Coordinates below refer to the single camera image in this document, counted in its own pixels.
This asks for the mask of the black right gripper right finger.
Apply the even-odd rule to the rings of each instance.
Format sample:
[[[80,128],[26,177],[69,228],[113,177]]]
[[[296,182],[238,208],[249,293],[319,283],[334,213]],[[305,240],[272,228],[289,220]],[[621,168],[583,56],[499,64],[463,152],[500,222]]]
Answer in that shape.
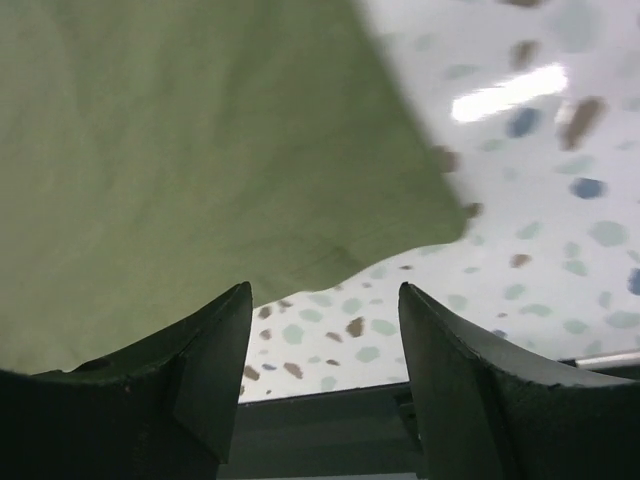
[[[428,478],[638,477],[639,365],[548,359],[409,283],[398,311]]]

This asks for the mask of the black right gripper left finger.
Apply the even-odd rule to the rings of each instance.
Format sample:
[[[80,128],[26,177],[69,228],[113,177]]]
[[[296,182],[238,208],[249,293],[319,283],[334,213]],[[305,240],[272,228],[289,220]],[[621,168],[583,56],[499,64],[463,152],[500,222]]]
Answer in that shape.
[[[3,371],[2,477],[215,478],[229,457],[251,321],[241,283],[72,371]]]

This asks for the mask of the olive green tank top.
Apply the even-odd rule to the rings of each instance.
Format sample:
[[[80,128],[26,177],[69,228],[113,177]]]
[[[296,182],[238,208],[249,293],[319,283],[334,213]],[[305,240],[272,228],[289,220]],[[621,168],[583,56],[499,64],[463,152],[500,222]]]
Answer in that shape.
[[[466,215],[350,1],[1,5],[1,365],[67,369]]]

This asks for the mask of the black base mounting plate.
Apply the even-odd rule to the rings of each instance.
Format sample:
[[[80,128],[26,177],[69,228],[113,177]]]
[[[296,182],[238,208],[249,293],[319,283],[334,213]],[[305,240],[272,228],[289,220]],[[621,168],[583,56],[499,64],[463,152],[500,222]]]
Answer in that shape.
[[[226,478],[425,474],[410,381],[248,404]]]

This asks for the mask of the aluminium front frame rail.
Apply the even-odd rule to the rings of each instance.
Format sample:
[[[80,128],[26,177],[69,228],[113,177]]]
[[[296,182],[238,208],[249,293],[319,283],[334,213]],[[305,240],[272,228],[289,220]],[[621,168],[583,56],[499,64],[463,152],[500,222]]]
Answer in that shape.
[[[586,370],[636,367],[640,363],[640,353],[638,350],[635,350],[593,355],[575,359],[574,363],[577,368]]]

